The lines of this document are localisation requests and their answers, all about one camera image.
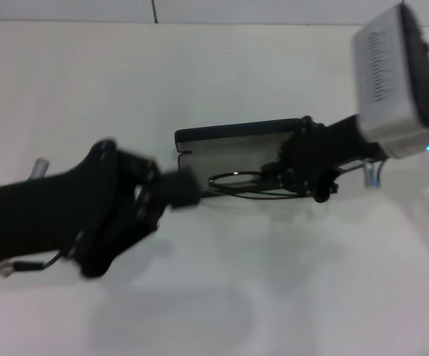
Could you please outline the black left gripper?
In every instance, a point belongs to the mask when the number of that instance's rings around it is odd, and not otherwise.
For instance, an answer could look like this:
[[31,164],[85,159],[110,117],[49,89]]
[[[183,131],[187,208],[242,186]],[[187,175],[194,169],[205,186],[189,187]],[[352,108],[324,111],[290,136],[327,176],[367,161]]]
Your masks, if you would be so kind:
[[137,199],[122,178],[122,152],[97,142],[74,168],[50,177],[0,185],[0,274],[42,271],[60,259],[86,278],[107,272],[117,234]]

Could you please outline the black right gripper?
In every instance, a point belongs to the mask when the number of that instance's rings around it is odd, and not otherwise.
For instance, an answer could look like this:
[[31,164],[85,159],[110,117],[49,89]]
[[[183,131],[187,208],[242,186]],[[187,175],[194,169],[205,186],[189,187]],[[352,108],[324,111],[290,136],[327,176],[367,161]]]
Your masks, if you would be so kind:
[[382,160],[382,149],[360,134],[356,115],[328,126],[305,116],[280,146],[278,161],[261,166],[261,175],[268,192],[294,192],[322,203],[338,191],[336,179],[365,160]]

